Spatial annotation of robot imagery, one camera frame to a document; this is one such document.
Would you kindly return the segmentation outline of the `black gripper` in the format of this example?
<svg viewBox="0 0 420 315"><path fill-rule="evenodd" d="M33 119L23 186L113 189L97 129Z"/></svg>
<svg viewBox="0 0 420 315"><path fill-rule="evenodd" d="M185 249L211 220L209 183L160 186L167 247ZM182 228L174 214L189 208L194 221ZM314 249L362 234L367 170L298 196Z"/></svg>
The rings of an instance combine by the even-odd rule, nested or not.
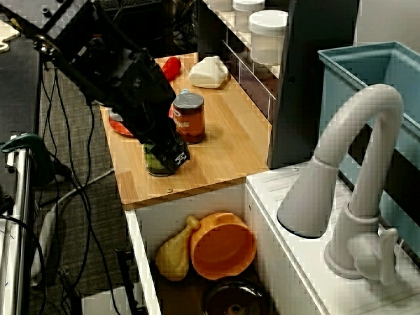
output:
<svg viewBox="0 0 420 315"><path fill-rule="evenodd" d="M169 119L175 92L146 49L118 53L110 91L113 111L139 142L155 144L153 155L167 173L175 173L190 159L187 143L176 136L175 124Z"/></svg>

